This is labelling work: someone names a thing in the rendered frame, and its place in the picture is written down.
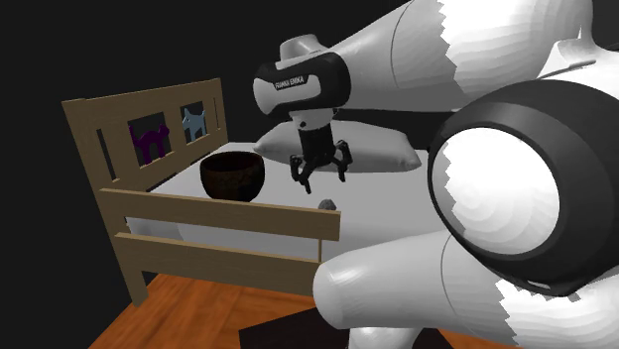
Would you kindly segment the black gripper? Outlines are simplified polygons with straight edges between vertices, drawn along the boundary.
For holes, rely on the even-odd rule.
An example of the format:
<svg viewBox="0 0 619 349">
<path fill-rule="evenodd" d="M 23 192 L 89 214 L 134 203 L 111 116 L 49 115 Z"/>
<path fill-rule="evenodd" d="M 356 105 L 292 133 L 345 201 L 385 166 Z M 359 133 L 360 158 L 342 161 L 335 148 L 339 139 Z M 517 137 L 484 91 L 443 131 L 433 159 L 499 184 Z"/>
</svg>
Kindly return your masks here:
<svg viewBox="0 0 619 349">
<path fill-rule="evenodd" d="M 338 178 L 341 182 L 346 182 L 345 173 L 353 163 L 349 145 L 344 140 L 339 140 L 335 145 L 331 125 L 312 130 L 298 131 L 302 146 L 302 155 L 290 156 L 291 176 L 294 181 L 300 183 L 307 194 L 311 194 L 309 178 L 315 168 L 335 164 L 337 166 Z M 339 151 L 342 155 L 340 159 L 335 156 Z"/>
</svg>

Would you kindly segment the white pillow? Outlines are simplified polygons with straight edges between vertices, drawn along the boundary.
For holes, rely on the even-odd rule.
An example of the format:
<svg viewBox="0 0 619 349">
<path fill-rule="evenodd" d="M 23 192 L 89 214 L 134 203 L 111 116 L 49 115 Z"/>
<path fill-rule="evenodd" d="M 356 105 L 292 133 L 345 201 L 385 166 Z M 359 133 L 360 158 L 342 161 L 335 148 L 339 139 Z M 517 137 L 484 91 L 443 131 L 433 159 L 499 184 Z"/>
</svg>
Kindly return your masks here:
<svg viewBox="0 0 619 349">
<path fill-rule="evenodd" d="M 356 121 L 331 122 L 334 141 L 344 140 L 353 163 L 350 173 L 408 172 L 422 165 L 407 136 L 397 130 Z M 302 143 L 293 121 L 284 122 L 262 136 L 254 151 L 272 161 L 288 164 L 291 155 L 303 153 Z"/>
</svg>

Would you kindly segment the dark brown bowl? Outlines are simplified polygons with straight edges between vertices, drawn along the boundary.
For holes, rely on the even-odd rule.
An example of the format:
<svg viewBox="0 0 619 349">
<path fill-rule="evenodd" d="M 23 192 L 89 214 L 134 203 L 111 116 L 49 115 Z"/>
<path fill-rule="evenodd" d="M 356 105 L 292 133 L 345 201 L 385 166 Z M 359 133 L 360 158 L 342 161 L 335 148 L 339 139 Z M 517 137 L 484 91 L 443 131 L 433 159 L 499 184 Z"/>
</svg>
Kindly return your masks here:
<svg viewBox="0 0 619 349">
<path fill-rule="evenodd" d="M 213 154 L 199 164 L 205 193 L 214 199 L 250 202 L 265 182 L 263 158 L 255 153 L 229 151 Z"/>
</svg>

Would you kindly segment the wooden bed with white mattress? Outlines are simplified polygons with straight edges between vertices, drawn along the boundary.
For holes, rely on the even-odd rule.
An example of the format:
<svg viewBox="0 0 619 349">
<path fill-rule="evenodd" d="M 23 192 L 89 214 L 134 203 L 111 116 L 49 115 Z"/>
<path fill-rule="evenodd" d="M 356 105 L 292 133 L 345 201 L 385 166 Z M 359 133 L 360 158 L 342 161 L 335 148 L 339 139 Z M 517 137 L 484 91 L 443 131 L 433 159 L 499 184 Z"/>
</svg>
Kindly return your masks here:
<svg viewBox="0 0 619 349">
<path fill-rule="evenodd" d="M 250 202 L 210 198 L 199 164 L 231 151 L 218 79 L 66 101 L 63 111 L 105 228 L 135 304 L 154 272 L 256 289 L 308 295 L 322 261 L 341 253 L 441 229 L 426 172 L 312 175 L 311 194 L 286 165 L 265 164 Z M 188 143 L 184 109 L 204 111 L 207 134 Z M 165 124 L 166 155 L 145 165 L 140 138 Z M 331 199 L 337 209 L 318 209 Z"/>
</svg>

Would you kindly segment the blue cat figure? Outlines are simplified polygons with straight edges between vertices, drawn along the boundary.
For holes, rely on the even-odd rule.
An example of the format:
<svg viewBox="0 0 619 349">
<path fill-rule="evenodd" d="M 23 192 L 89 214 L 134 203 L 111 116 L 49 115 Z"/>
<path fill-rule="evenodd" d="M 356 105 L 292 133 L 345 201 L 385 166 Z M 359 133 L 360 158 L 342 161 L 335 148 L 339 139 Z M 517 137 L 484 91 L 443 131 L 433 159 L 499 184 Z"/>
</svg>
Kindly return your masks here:
<svg viewBox="0 0 619 349">
<path fill-rule="evenodd" d="M 197 136 L 195 135 L 197 132 L 200 132 L 202 136 L 205 136 L 207 134 L 204 111 L 202 111 L 200 114 L 192 114 L 187 108 L 185 108 L 182 123 L 184 131 L 186 133 L 186 141 L 188 143 L 193 142 L 197 139 Z"/>
</svg>

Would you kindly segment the dark robot stand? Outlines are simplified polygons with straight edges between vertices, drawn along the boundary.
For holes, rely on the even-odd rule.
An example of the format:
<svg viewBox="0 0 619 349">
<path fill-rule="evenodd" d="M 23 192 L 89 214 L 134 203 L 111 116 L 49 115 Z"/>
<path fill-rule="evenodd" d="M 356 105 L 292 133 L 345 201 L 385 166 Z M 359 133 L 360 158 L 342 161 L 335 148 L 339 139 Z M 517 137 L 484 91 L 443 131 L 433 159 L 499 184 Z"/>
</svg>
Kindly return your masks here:
<svg viewBox="0 0 619 349">
<path fill-rule="evenodd" d="M 239 331 L 241 349 L 454 349 L 436 329 L 336 329 L 314 307 Z"/>
</svg>

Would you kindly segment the purple cat figure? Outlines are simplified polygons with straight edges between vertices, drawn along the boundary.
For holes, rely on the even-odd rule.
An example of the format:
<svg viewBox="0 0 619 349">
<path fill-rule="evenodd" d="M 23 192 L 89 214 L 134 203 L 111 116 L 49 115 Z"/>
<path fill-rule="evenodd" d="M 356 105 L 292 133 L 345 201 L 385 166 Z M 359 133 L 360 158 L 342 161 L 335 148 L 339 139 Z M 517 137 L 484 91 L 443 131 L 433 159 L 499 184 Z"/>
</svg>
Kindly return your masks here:
<svg viewBox="0 0 619 349">
<path fill-rule="evenodd" d="M 160 124 L 157 131 L 146 131 L 140 138 L 134 133 L 134 128 L 129 127 L 129 132 L 132 138 L 133 145 L 139 148 L 143 155 L 144 164 L 150 164 L 153 160 L 150 154 L 150 147 L 155 145 L 158 151 L 158 158 L 166 155 L 164 140 L 169 136 L 170 130 L 165 124 Z"/>
</svg>

